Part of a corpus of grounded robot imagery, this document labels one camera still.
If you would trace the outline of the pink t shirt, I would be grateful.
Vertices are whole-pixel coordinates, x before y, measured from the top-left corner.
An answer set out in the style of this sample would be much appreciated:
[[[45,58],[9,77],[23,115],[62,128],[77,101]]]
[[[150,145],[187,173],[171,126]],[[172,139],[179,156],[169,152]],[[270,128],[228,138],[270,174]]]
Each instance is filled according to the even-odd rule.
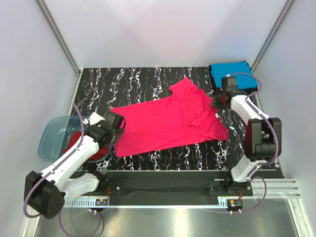
[[[115,144],[117,157],[228,139],[229,132],[204,90],[188,78],[169,90],[169,97],[112,109],[126,121]]]

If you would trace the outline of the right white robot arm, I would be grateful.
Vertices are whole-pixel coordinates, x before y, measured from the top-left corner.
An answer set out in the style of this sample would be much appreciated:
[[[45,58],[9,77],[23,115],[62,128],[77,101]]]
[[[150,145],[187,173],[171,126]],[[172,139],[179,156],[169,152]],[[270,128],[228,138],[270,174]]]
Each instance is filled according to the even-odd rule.
[[[222,78],[222,86],[217,89],[212,101],[217,109],[229,108],[235,111],[247,125],[243,142],[244,155],[234,166],[224,183],[228,195],[235,196],[241,183],[251,180],[251,176],[262,166],[275,162],[281,154],[282,123],[262,112],[245,91],[239,90],[236,77],[227,75]]]

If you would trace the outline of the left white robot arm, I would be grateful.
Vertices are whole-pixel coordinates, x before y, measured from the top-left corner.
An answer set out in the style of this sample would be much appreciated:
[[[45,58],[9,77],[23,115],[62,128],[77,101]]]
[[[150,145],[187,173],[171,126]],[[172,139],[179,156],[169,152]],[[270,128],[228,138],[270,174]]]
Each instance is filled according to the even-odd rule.
[[[52,219],[65,203],[86,193],[100,196],[106,191],[105,176],[97,171],[75,179],[70,177],[101,148],[110,148],[118,141],[126,126],[125,118],[114,112],[103,117],[92,113],[80,122],[81,135],[75,144],[49,167],[39,173],[31,171],[26,176],[23,204],[26,217],[35,217],[27,212],[27,207],[31,207],[38,215]]]

